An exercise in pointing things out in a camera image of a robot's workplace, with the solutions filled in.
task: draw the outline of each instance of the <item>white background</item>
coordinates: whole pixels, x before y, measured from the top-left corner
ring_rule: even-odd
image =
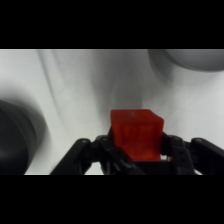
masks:
[[[158,50],[0,50],[0,99],[29,101],[47,124],[27,174],[49,174],[77,139],[107,134],[111,109],[151,109],[166,133],[224,148],[223,87],[224,72],[191,71]]]

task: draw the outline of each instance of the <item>black robotic claw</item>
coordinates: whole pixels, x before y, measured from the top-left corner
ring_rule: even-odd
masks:
[[[196,138],[191,143],[177,136],[163,135],[161,154],[166,161],[132,161],[113,144],[111,136],[94,142],[78,140],[51,175],[84,175],[92,163],[100,162],[105,175],[203,175],[224,174],[224,152],[210,142]]]

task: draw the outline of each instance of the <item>dark round object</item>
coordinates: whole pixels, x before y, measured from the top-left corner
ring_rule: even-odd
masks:
[[[23,175],[36,151],[36,133],[16,106],[0,101],[0,175]]]

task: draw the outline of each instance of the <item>gray cylindrical object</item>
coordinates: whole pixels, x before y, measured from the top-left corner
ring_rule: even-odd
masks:
[[[210,72],[224,70],[224,49],[166,49],[166,51],[186,68]]]

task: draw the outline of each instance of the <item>red cube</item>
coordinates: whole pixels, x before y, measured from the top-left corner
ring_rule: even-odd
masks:
[[[161,160],[164,120],[150,110],[111,111],[114,144],[133,161]]]

